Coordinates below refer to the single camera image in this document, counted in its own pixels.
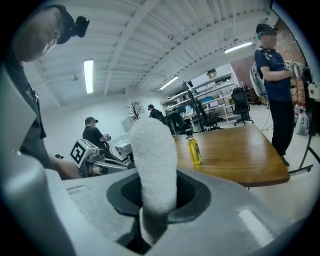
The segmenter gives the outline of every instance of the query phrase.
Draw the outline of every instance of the white sock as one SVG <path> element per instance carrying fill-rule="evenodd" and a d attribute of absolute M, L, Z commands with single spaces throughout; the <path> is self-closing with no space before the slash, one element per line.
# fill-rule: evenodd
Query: white sock
<path fill-rule="evenodd" d="M 141 179 L 142 238 L 153 245 L 177 205 L 177 151 L 170 129 L 154 118 L 138 120 L 130 132 L 135 166 Z"/>

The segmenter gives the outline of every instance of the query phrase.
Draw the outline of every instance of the man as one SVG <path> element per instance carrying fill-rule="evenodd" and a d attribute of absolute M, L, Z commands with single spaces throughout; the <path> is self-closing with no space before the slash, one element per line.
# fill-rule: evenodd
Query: man
<path fill-rule="evenodd" d="M 151 112 L 150 112 L 150 116 L 149 116 L 149 117 L 151 117 L 151 118 L 155 118 L 155 119 L 160 120 L 160 119 L 162 119 L 162 118 L 164 117 L 164 115 L 162 114 L 161 111 L 155 109 L 154 105 L 151 105 L 151 104 L 150 104 L 150 105 L 148 106 L 148 110 L 151 111 Z"/>
<path fill-rule="evenodd" d="M 109 151 L 109 144 L 108 141 L 110 137 L 105 137 L 96 127 L 99 121 L 93 117 L 87 117 L 84 121 L 85 129 L 82 133 L 82 138 L 86 139 L 87 141 L 91 142 L 92 144 L 96 145 L 97 147 L 101 148 L 102 143 L 106 145 L 106 151 Z"/>
<path fill-rule="evenodd" d="M 42 124 L 38 93 L 28 83 L 24 66 L 44 56 L 56 44 L 64 44 L 72 36 L 78 35 L 78 32 L 79 28 L 77 27 L 76 31 L 75 22 L 64 6 L 45 6 L 35 11 L 21 26 L 8 47 L 3 62 L 21 96 L 36 113 L 36 119 L 20 151 L 39 160 L 45 169 L 56 170 L 62 179 L 77 179 L 81 176 L 74 163 L 48 155 L 44 144 L 46 133 Z"/>
<path fill-rule="evenodd" d="M 258 24 L 256 33 L 257 39 L 261 40 L 261 49 L 255 51 L 254 59 L 265 80 L 273 119 L 272 145 L 288 167 L 289 163 L 284 155 L 294 133 L 294 106 L 290 91 L 292 72 L 285 69 L 282 56 L 274 49 L 277 44 L 277 29 L 267 24 Z"/>

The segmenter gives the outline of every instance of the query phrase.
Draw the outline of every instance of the white ceiling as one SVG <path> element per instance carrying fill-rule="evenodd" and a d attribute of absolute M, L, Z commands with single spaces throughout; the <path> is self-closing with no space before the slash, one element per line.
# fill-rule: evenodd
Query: white ceiling
<path fill-rule="evenodd" d="M 156 92 L 175 75 L 177 89 L 204 72 L 253 54 L 256 25 L 268 21 L 269 0 L 56 0 L 74 19 L 90 20 L 84 38 L 57 45 L 25 71 L 39 92 L 42 111 L 136 88 Z M 83 61 L 94 59 L 92 94 Z"/>

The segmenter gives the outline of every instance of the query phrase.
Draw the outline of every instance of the shelf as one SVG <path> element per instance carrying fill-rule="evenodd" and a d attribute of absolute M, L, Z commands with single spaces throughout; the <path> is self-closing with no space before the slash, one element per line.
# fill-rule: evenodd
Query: shelf
<path fill-rule="evenodd" d="M 178 97 L 180 97 L 182 95 L 185 95 L 187 93 L 188 93 L 187 91 L 183 91 L 183 92 L 177 94 L 176 96 L 173 96 L 172 98 L 169 98 L 169 99 L 165 100 L 164 102 L 161 102 L 161 104 L 165 104 L 165 103 L 171 102 L 171 101 L 175 100 L 176 98 L 178 98 Z"/>
<path fill-rule="evenodd" d="M 225 105 L 225 104 L 223 104 L 223 105 L 216 106 L 216 107 L 212 107 L 212 108 L 206 108 L 204 111 L 210 112 L 210 111 L 216 110 L 216 109 L 218 109 L 218 108 L 220 108 L 220 107 L 231 108 L 231 107 L 233 107 L 233 106 L 234 106 L 234 105 Z"/>
<path fill-rule="evenodd" d="M 190 101 L 190 100 L 191 100 L 191 99 L 188 98 L 188 99 L 186 99 L 186 100 L 184 100 L 184 101 L 179 102 L 178 104 L 175 104 L 175 105 L 173 105 L 173 106 L 167 107 L 164 111 L 173 109 L 174 107 L 179 106 L 179 105 L 181 105 L 181 104 L 183 104 L 183 103 L 185 103 L 185 102 L 187 102 L 187 101 Z"/>
<path fill-rule="evenodd" d="M 223 97 L 219 97 L 219 98 L 214 98 L 214 99 L 212 99 L 210 101 L 206 101 L 206 102 L 202 103 L 201 105 L 209 104 L 211 102 L 215 102 L 215 101 L 222 100 L 224 98 L 229 98 L 229 97 L 231 97 L 231 94 L 223 96 Z"/>
<path fill-rule="evenodd" d="M 206 82 L 204 82 L 204 83 L 202 83 L 202 84 L 199 84 L 199 85 L 197 85 L 197 86 L 195 86 L 195 87 L 192 87 L 192 90 L 196 90 L 196 89 L 198 89 L 198 88 L 200 88 L 200 87 L 202 87 L 202 86 L 206 86 L 206 85 L 211 84 L 211 83 L 213 83 L 213 82 L 215 82 L 215 81 L 217 81 L 217 80 L 220 80 L 220 79 L 223 79 L 223 78 L 227 78 L 227 77 L 231 77 L 231 72 L 226 73 L 226 74 L 223 74 L 223 75 L 220 75 L 220 76 L 217 76 L 217 77 L 215 77 L 214 79 L 211 79 L 211 80 L 209 80 L 209 81 L 206 81 Z"/>
<path fill-rule="evenodd" d="M 225 84 L 225 85 L 222 85 L 222 86 L 220 85 L 219 87 L 215 87 L 214 89 L 211 89 L 211 90 L 202 92 L 202 93 L 200 93 L 200 94 L 198 94 L 198 95 L 195 95 L 194 98 L 198 98 L 198 97 L 200 97 L 200 96 L 203 96 L 203 95 L 212 93 L 212 92 L 214 92 L 214 91 L 219 91 L 219 90 L 221 90 L 222 88 L 225 88 L 225 87 L 228 87 L 228 86 L 232 86 L 232 85 L 234 85 L 234 84 L 235 84 L 234 81 L 233 81 L 233 82 L 228 82 L 228 83 Z"/>

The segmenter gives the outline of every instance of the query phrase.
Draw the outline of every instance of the black chair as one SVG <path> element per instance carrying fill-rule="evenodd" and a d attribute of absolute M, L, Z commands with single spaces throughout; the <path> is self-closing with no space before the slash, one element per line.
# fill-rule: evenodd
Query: black chair
<path fill-rule="evenodd" d="M 177 134 L 184 134 L 185 130 L 191 128 L 191 125 L 187 124 L 177 111 L 172 111 L 169 117 L 173 122 L 174 129 Z"/>
<path fill-rule="evenodd" d="M 206 127 L 209 127 L 207 131 L 215 131 L 215 130 L 223 130 L 218 126 L 218 122 L 222 121 L 223 118 L 218 117 L 217 114 L 214 114 L 213 117 L 209 118 L 204 108 L 202 107 L 202 103 L 200 101 L 196 102 L 196 106 L 202 114 L 203 123 Z"/>
<path fill-rule="evenodd" d="M 243 122 L 243 124 L 246 125 L 245 121 L 249 121 L 254 124 L 254 121 L 251 119 L 249 115 L 250 105 L 247 103 L 246 92 L 243 90 L 243 88 L 233 89 L 231 97 L 234 101 L 234 108 L 231 107 L 232 113 L 234 115 L 241 115 L 241 118 L 236 120 L 234 126 L 236 126 L 237 123 L 240 122 Z"/>

